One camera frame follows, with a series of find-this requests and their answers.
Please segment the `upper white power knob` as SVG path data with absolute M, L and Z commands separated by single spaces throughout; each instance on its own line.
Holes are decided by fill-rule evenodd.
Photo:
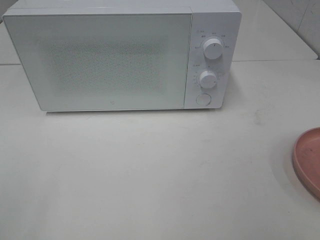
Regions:
M 202 51 L 206 59 L 218 59 L 223 53 L 223 41 L 217 36 L 211 36 L 202 43 Z

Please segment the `white microwave door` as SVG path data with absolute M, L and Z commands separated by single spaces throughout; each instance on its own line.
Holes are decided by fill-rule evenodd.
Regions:
M 43 111 L 180 109 L 190 14 L 6 16 Z

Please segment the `pink round plate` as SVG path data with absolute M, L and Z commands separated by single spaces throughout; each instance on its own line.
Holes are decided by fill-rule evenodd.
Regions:
M 305 188 L 317 199 L 320 198 L 320 128 L 302 133 L 292 152 L 294 171 Z

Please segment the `lower white timer knob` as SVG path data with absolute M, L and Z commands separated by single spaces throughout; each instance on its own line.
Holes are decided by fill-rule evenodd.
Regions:
M 198 77 L 198 84 L 203 89 L 211 89 L 217 84 L 217 75 L 210 70 L 205 70 Z

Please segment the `white microwave oven body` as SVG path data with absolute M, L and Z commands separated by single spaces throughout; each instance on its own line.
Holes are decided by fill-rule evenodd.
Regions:
M 191 16 L 183 107 L 101 111 L 218 109 L 224 101 L 242 18 L 240 10 L 231 0 L 19 0 L 3 14 L 2 20 L 6 27 L 4 18 L 7 16 L 180 14 L 189 14 Z M 212 36 L 222 40 L 223 52 L 219 58 L 209 60 L 204 56 L 202 43 Z M 200 87 L 198 78 L 203 71 L 213 71 L 216 74 L 217 83 L 215 87 L 209 89 Z M 209 94 L 211 96 L 209 105 L 197 104 L 196 98 L 200 94 Z

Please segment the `round white door button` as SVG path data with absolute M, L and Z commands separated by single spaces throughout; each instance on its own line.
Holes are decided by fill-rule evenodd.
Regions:
M 211 96 L 207 93 L 202 93 L 197 96 L 196 103 L 200 106 L 208 106 L 211 103 Z

